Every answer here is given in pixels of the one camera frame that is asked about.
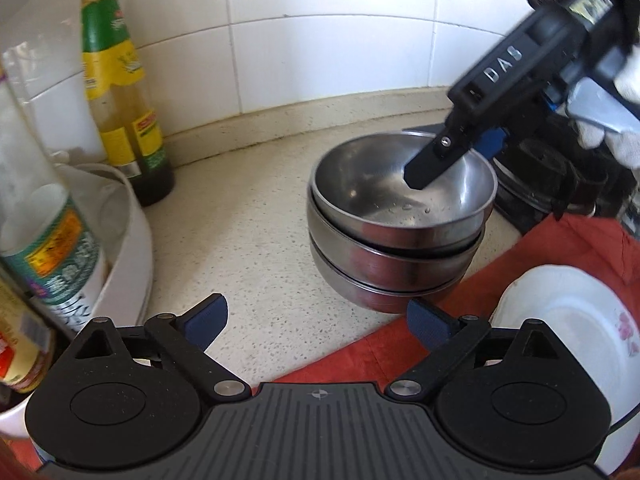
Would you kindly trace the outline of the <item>white gloved right hand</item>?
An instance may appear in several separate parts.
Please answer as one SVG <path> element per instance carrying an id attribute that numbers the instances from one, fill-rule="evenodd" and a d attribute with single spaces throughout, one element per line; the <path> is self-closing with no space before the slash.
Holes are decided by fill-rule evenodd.
<path id="1" fill-rule="evenodd" d="M 592 78 L 584 77 L 570 89 L 564 115 L 577 126 L 578 144 L 594 150 L 605 143 L 616 162 L 639 172 L 639 119 L 631 105 L 639 104 L 639 46 L 633 46 L 613 87 L 627 105 Z"/>

